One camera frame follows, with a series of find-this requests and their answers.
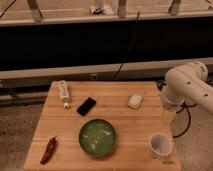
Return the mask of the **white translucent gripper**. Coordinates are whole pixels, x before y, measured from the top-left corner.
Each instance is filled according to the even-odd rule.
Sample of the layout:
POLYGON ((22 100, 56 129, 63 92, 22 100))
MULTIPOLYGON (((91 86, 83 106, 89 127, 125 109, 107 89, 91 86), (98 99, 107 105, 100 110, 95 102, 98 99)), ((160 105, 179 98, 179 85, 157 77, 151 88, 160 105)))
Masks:
POLYGON ((160 92, 160 100, 163 106, 163 123, 169 125, 173 121, 178 108, 183 104, 184 97, 165 86, 160 92))

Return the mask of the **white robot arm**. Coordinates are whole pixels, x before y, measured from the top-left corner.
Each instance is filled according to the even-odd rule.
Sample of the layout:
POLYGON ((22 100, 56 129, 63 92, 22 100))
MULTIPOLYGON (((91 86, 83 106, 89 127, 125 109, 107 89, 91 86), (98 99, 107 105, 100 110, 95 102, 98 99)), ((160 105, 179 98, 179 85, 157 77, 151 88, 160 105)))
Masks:
POLYGON ((208 69, 200 61, 189 62, 168 70, 166 85, 160 91, 162 122, 170 124, 177 109, 189 99, 213 114, 213 87, 206 83, 208 69))

